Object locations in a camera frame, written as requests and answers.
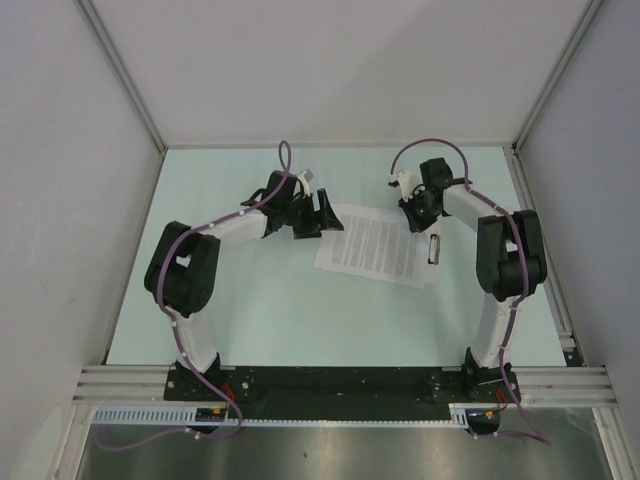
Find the metal folder clip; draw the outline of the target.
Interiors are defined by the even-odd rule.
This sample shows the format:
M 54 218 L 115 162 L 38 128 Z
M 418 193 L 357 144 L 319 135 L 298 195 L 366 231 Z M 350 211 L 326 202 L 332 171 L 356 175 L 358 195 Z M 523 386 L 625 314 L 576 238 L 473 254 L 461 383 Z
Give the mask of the metal folder clip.
M 431 234 L 428 241 L 427 261 L 429 265 L 438 265 L 440 257 L 441 237 L 438 234 Z

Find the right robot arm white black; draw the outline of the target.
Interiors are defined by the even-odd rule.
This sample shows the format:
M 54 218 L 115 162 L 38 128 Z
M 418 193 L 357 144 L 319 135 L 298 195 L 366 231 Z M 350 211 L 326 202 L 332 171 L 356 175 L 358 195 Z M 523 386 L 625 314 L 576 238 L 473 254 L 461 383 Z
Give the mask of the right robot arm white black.
M 442 217 L 454 217 L 476 234 L 475 272 L 484 292 L 478 332 L 468 348 L 461 376 L 463 393 L 484 401 L 507 370 L 511 337 L 526 299 L 547 278 L 547 262 L 538 214 L 511 212 L 456 178 L 442 158 L 420 165 L 420 173 L 402 170 L 389 176 L 398 187 L 398 206 L 409 230 L 422 233 Z

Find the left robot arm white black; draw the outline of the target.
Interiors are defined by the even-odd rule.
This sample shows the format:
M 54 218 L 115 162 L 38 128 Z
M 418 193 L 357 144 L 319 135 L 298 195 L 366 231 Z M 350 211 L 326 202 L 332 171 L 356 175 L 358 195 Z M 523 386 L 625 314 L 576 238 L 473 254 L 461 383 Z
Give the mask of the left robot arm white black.
M 155 248 L 144 276 L 144 288 L 169 317 L 178 349 L 178 362 L 191 369 L 186 387 L 197 398 L 214 397 L 220 363 L 201 311 L 210 301 L 220 254 L 283 227 L 296 240 L 320 238 L 324 231 L 342 231 L 324 189 L 310 190 L 312 174 L 273 171 L 267 185 L 240 204 L 238 211 L 199 228 L 172 221 Z

